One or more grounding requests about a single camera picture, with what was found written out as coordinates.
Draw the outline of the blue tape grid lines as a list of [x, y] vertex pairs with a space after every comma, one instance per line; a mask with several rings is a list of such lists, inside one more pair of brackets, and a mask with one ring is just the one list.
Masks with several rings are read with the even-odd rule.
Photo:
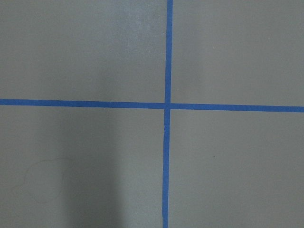
[[160, 109], [163, 118], [163, 161], [162, 161], [162, 227], [168, 227], [169, 214], [169, 167], [170, 167], [170, 127], [171, 110], [211, 110], [243, 112], [278, 112], [303, 113], [302, 106], [279, 105], [238, 105], [238, 104], [186, 104], [171, 102], [172, 70], [172, 35], [173, 35], [173, 1], [167, 1], [166, 9], [166, 51], [164, 102], [108, 102], [108, 101], [68, 101], [68, 100], [35, 100], [35, 99], [1, 99], [0, 104], [11, 106], [52, 106], [52, 107], [85, 107], [85, 108], [127, 108], [127, 109]]

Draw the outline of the brown paper table cover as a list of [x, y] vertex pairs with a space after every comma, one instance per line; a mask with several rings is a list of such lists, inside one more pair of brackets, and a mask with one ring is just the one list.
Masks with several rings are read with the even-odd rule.
[[[167, 0], [3, 0], [0, 99], [164, 102]], [[304, 107], [301, 0], [173, 0], [171, 102]], [[3, 228], [162, 228], [160, 109], [0, 105]], [[301, 228], [304, 113], [171, 110], [168, 228]]]

